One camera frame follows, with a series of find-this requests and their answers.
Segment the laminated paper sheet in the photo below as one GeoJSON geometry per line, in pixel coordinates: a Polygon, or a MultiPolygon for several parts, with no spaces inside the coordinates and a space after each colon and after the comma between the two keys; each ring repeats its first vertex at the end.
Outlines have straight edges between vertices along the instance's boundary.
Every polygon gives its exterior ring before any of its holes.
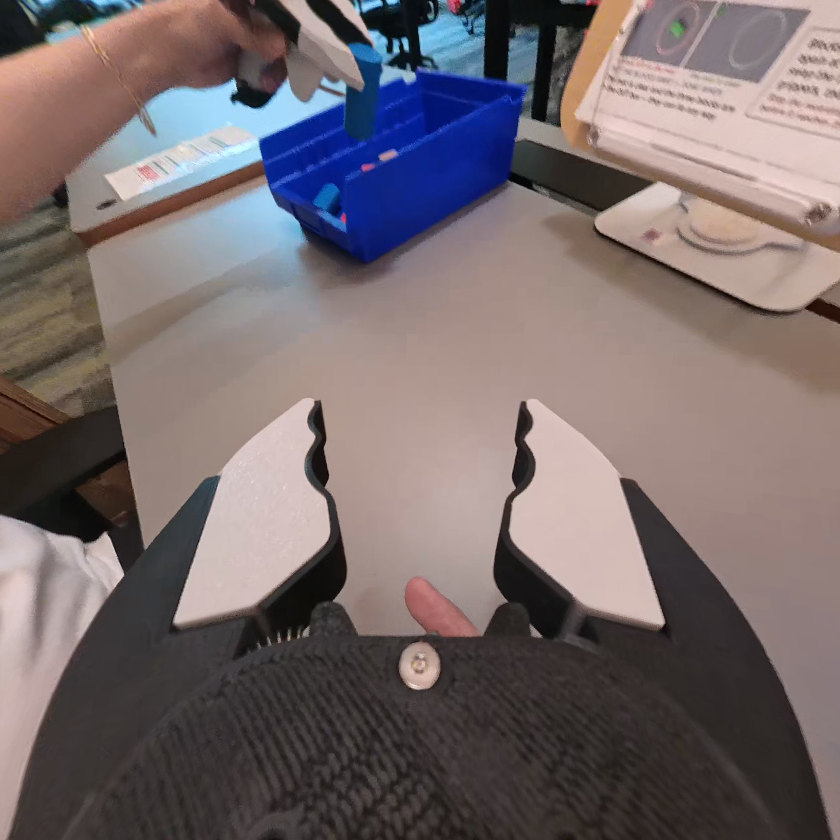
{"type": "Polygon", "coordinates": [[[258,144],[251,132],[228,125],[105,174],[104,179],[119,200],[128,201],[258,144]]]}

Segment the person's left hand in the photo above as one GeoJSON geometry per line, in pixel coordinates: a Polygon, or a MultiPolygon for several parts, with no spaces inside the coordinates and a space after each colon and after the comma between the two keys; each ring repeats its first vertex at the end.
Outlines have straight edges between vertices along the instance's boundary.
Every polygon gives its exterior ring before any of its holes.
{"type": "Polygon", "coordinates": [[[262,64],[253,86],[276,92],[287,79],[287,41],[266,16],[234,2],[167,1],[138,10],[142,90],[150,98],[174,88],[207,89],[238,76],[242,56],[262,64]]]}

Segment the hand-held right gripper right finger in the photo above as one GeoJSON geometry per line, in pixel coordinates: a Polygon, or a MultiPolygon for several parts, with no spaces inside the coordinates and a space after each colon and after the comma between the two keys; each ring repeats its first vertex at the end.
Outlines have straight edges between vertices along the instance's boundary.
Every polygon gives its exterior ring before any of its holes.
{"type": "Polygon", "coordinates": [[[591,620],[665,628],[622,477],[583,434],[535,398],[514,434],[494,581],[541,637],[585,635],[591,620]]]}

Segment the black pole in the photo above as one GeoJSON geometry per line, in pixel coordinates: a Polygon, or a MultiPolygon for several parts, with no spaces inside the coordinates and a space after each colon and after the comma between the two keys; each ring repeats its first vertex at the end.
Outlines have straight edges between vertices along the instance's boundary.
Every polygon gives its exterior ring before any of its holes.
{"type": "Polygon", "coordinates": [[[517,4],[517,1],[485,1],[485,78],[508,79],[510,32],[517,4]]]}

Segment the blue plastic bin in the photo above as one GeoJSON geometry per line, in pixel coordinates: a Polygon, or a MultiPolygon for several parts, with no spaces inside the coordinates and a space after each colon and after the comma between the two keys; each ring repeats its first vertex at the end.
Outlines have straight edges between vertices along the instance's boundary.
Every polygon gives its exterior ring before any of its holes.
{"type": "Polygon", "coordinates": [[[345,132],[340,104],[260,139],[269,190],[300,226],[370,263],[508,180],[527,91],[434,70],[396,77],[365,142],[345,132]],[[398,157],[380,162],[390,149],[398,157]],[[367,162],[376,168],[360,172],[367,162]],[[341,216],[312,204],[327,183],[341,189],[341,216]]]}

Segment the person's white shirt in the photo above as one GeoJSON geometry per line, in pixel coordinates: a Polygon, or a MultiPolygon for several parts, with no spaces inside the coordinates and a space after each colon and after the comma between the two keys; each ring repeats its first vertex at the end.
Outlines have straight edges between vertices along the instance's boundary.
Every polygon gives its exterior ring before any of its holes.
{"type": "Polygon", "coordinates": [[[2,838],[53,692],[122,577],[107,533],[83,542],[1,517],[2,838]]]}

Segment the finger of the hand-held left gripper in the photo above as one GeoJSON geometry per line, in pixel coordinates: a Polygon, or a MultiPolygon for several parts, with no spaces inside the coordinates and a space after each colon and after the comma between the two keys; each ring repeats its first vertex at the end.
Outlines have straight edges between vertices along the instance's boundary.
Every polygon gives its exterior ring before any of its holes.
{"type": "Polygon", "coordinates": [[[292,94],[300,102],[309,102],[322,84],[326,71],[318,58],[311,57],[302,49],[289,49],[287,80],[292,94]]]}
{"type": "Polygon", "coordinates": [[[349,82],[361,89],[349,46],[373,45],[371,34],[361,14],[351,1],[284,1],[282,7],[298,23],[297,39],[288,36],[289,49],[302,49],[325,70],[324,80],[349,82]]]}

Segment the wooden board document stand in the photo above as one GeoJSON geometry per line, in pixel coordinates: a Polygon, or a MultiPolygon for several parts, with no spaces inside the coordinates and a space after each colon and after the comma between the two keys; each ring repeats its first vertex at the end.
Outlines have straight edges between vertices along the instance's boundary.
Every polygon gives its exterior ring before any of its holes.
{"type": "Polygon", "coordinates": [[[575,117],[634,3],[598,4],[561,104],[573,147],[651,181],[599,213],[596,231],[754,308],[806,308],[838,283],[839,166],[832,185],[766,164],[703,161],[575,117]]]}

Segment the printed instruction sheet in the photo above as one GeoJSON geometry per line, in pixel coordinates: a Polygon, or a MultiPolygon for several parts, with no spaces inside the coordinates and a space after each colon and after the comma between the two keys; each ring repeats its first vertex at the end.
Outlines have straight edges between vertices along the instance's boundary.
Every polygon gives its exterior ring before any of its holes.
{"type": "Polygon", "coordinates": [[[635,2],[575,111],[703,161],[838,185],[839,2],[635,2]]]}

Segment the black office chair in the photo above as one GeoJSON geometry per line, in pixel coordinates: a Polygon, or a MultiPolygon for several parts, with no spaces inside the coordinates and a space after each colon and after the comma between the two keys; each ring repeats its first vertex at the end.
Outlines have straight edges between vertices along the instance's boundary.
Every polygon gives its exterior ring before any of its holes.
{"type": "Polygon", "coordinates": [[[358,2],[367,28],[385,39],[385,51],[389,56],[386,64],[389,67],[399,70],[415,70],[418,67],[437,70],[435,60],[420,53],[418,29],[437,20],[438,1],[409,2],[409,5],[413,6],[413,21],[416,23],[414,28],[409,28],[406,24],[404,5],[405,2],[358,2]]]}

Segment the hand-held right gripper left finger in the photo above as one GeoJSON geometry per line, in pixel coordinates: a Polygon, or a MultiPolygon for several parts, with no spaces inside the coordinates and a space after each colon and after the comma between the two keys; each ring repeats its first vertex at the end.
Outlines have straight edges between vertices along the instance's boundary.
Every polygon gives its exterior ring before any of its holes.
{"type": "Polygon", "coordinates": [[[174,629],[245,619],[258,640],[288,640],[341,593],[346,559],[325,429],[321,402],[303,398],[222,468],[174,629]]]}

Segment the person's left forearm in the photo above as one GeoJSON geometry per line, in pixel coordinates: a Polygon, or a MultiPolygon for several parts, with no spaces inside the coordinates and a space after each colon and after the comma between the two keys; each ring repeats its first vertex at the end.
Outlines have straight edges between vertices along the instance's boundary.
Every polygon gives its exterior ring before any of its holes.
{"type": "Polygon", "coordinates": [[[153,99],[141,88],[138,10],[2,59],[2,224],[26,215],[153,99]]]}

